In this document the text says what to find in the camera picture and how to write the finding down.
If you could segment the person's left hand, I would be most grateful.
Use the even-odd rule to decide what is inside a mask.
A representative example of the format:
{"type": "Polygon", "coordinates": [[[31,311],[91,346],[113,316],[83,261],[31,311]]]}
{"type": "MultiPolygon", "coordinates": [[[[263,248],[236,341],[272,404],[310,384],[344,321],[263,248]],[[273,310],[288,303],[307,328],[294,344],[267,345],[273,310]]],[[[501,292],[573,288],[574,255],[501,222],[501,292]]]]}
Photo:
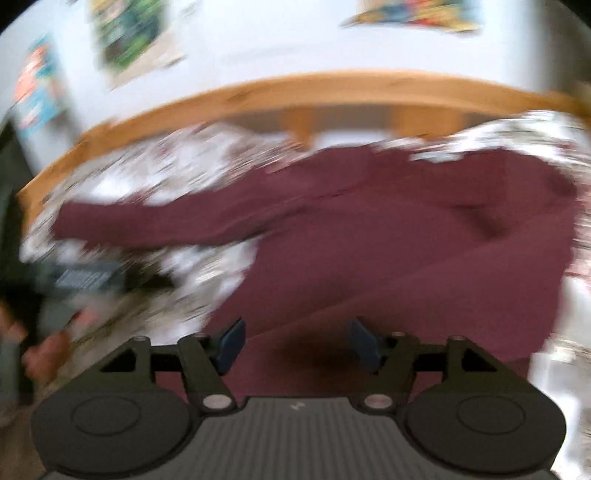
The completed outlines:
{"type": "MultiPolygon", "coordinates": [[[[72,338],[82,327],[97,323],[99,316],[91,309],[78,311],[60,331],[51,334],[40,344],[28,347],[21,355],[28,378],[47,384],[71,355],[72,338]]],[[[21,345],[29,336],[24,324],[16,320],[5,302],[1,302],[1,339],[21,345]]]]}

